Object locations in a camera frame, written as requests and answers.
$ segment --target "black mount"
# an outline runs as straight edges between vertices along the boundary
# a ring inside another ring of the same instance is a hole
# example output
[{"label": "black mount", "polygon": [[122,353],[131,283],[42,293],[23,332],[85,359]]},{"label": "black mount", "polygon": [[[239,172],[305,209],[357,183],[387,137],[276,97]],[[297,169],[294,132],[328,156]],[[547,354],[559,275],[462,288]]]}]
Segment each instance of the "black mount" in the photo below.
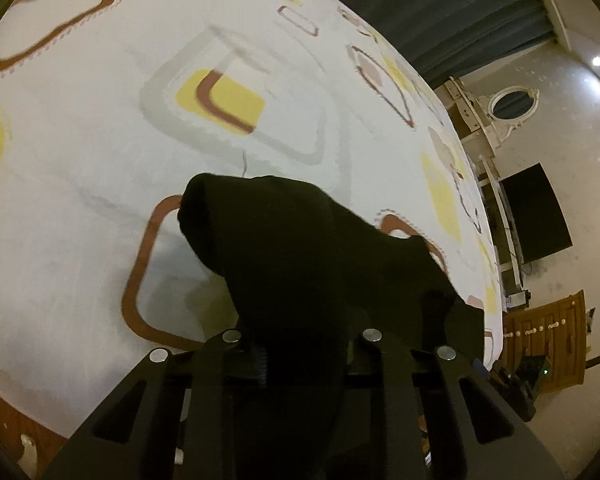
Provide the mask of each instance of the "black mount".
[{"label": "black mount", "polygon": [[[78,428],[43,480],[170,480],[187,388],[178,478],[234,480],[237,470],[248,468],[235,459],[234,401],[272,386],[263,385],[249,337],[229,332],[240,339],[227,342],[236,338],[224,333],[197,352],[158,349],[147,355]],[[422,451],[421,415],[430,465]],[[349,458],[364,463],[347,468]],[[342,408],[323,462],[312,478],[563,478],[519,416],[461,354],[449,347],[433,354],[411,350],[391,334],[350,342]]]}]

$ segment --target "brown square outline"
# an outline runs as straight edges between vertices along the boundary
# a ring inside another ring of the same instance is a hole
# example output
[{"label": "brown square outline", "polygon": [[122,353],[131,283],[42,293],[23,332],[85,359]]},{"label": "brown square outline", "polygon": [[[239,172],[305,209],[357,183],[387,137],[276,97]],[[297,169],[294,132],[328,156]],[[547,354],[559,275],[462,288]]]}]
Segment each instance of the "brown square outline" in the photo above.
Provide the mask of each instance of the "brown square outline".
[{"label": "brown square outline", "polygon": [[200,350],[204,342],[194,341],[179,335],[175,335],[148,324],[138,312],[138,291],[142,285],[142,280],[146,273],[146,268],[149,265],[151,253],[154,250],[155,239],[158,236],[160,225],[164,218],[171,212],[180,208],[182,195],[171,195],[160,201],[151,213],[151,217],[147,222],[138,249],[138,256],[131,269],[129,278],[126,281],[125,291],[122,295],[122,317],[126,325],[143,339],[153,341],[161,345],[177,348],[180,350]]},{"label": "brown square outline", "polygon": [[27,57],[31,56],[35,52],[39,51],[46,44],[48,44],[51,40],[53,40],[53,38],[60,36],[67,29],[69,29],[69,28],[73,27],[74,25],[76,25],[77,23],[81,22],[84,18],[91,16],[92,14],[95,14],[96,12],[98,12],[102,9],[106,9],[107,7],[112,6],[112,4],[115,1],[116,0],[100,0],[100,3],[97,4],[96,6],[92,7],[91,9],[86,10],[85,12],[83,12],[81,14],[78,14],[78,16],[75,16],[68,22],[58,25],[54,30],[52,30],[49,34],[47,34],[40,41],[38,41],[35,45],[29,47],[26,51],[16,54],[16,56],[10,57],[9,59],[0,59],[0,72],[13,67],[16,63],[20,62],[21,60],[26,59]]},{"label": "brown square outline", "polygon": [[[313,26],[314,26],[314,30],[309,30],[308,28],[304,28],[302,25],[300,25],[299,23],[296,23],[294,20],[292,20],[290,17],[288,17],[284,10],[288,10],[289,12],[292,12],[293,14],[295,14],[296,16],[300,16],[302,19],[307,20],[308,22],[310,22]],[[318,37],[318,34],[320,34],[320,29],[317,27],[317,25],[315,25],[314,22],[312,22],[309,18],[303,16],[302,14],[300,14],[299,12],[293,10],[291,7],[287,7],[286,5],[281,6],[277,11],[276,11],[280,16],[282,16],[285,20],[287,20],[289,23],[291,23],[292,25],[294,25],[295,27],[299,28],[300,30],[302,30],[303,32],[306,32],[309,36],[313,36],[314,38]]]}]

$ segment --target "floor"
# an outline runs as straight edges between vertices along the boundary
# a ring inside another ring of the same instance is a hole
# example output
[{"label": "floor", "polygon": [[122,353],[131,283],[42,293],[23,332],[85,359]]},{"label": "floor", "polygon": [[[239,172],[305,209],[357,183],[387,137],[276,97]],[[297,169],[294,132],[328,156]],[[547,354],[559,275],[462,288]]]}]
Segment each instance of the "floor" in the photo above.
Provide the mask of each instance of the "floor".
[{"label": "floor", "polygon": [[20,441],[21,434],[29,435],[36,443],[38,450],[38,475],[36,478],[40,478],[66,439],[21,414],[0,398],[0,441],[6,448],[9,457],[15,461],[20,459],[24,450]]}]

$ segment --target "round mirror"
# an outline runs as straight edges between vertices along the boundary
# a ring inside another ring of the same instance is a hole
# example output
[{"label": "round mirror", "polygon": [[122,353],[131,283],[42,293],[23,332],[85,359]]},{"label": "round mirror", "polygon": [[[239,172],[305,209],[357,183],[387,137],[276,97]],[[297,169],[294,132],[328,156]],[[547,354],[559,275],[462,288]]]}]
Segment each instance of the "round mirror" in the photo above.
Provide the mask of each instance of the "round mirror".
[{"label": "round mirror", "polygon": [[502,95],[494,104],[491,112],[494,117],[504,121],[522,117],[534,106],[536,99],[525,90],[515,90]]}]

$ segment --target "bedspread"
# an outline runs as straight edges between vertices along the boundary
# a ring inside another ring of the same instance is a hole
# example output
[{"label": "bedspread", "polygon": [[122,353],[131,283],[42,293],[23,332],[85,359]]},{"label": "bedspread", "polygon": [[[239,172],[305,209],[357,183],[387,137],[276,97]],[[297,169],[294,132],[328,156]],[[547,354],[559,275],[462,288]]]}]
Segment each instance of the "bedspread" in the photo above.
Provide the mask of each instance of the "bedspread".
[{"label": "bedspread", "polygon": [[68,436],[156,344],[231,326],[180,233],[197,173],[304,180],[421,235],[502,349],[462,145],[414,69],[337,0],[15,0],[0,22],[0,394]]}]

